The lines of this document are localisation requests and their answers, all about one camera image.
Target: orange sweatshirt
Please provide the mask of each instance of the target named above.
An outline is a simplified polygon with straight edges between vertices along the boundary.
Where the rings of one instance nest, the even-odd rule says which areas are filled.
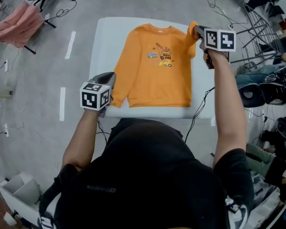
[[[175,27],[144,24],[127,37],[114,69],[116,82],[112,105],[121,107],[191,106],[191,58],[196,55],[197,36],[192,22],[187,34]]]

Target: black and white marker cube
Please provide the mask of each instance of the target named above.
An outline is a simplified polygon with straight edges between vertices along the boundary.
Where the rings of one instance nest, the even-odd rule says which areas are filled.
[[[84,82],[80,89],[81,107],[99,111],[109,104],[110,94],[108,85]]]
[[[236,32],[204,29],[205,48],[222,52],[236,51]]]

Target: gray floor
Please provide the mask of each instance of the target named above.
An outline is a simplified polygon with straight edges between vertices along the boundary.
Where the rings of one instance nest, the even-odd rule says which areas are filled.
[[[70,9],[73,5],[70,0],[49,0],[43,14],[50,13],[52,17],[59,9]],[[216,0],[216,5],[234,20],[246,22],[237,2]],[[52,20],[56,29],[44,25],[30,40],[28,45],[36,50],[36,55],[26,49],[18,50],[0,43],[0,66],[8,59],[10,68],[8,73],[0,69],[0,86],[8,85],[14,91],[13,100],[23,111],[26,106],[24,76],[28,100],[26,110],[21,113],[13,100],[0,99],[0,130],[3,130],[2,123],[7,123],[10,128],[9,138],[0,135],[0,155],[6,165],[7,177],[27,172],[33,175],[42,191],[52,184],[60,170],[63,152],[83,113],[79,107],[79,88],[89,74],[97,22],[108,16],[143,17],[181,24],[197,21],[201,25],[222,29],[227,29],[229,25],[226,18],[212,12],[207,0],[77,0],[77,6],[66,16]],[[235,25],[236,31],[242,28]],[[76,31],[76,37],[71,57],[66,60],[72,31]],[[232,59],[240,57],[240,52],[232,54]],[[61,87],[66,87],[63,122],[59,121]],[[254,112],[258,114],[262,109],[266,112],[267,107]],[[286,107],[269,106],[267,115],[273,119],[284,116]],[[106,132],[110,132],[118,121],[101,119]],[[186,135],[191,123],[191,120],[159,121],[180,130],[183,135]],[[217,141],[216,127],[210,123],[210,120],[198,121],[187,141],[194,155],[209,165],[212,163],[209,154],[215,150]],[[268,120],[265,128],[271,128],[272,124]],[[260,117],[248,119],[249,140],[258,136],[262,127]],[[101,155],[104,146],[104,138],[98,134],[93,158]]]

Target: green pants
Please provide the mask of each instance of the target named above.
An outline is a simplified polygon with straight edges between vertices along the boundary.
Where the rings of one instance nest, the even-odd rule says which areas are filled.
[[[259,173],[261,176],[265,177],[269,170],[269,167],[271,166],[273,159],[275,158],[275,155],[269,152],[266,152],[260,147],[250,144],[250,143],[248,143],[246,146],[246,152],[262,160],[262,162],[259,162],[257,160],[247,157],[247,163],[248,163],[249,168]]]

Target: white table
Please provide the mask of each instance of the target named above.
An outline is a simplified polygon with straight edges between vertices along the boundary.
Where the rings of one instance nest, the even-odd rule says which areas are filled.
[[[97,74],[114,71],[124,48],[128,33],[139,25],[151,23],[160,28],[174,26],[186,33],[188,26],[177,23],[144,18],[107,17],[100,19],[96,28],[89,79]],[[203,60],[203,51],[196,43],[196,56],[192,59],[192,103],[191,107],[133,107],[127,99],[121,108],[109,106],[105,117],[118,118],[192,118],[207,90],[214,87],[214,70],[209,70]],[[212,118],[214,91],[206,99],[206,105],[198,118]]]

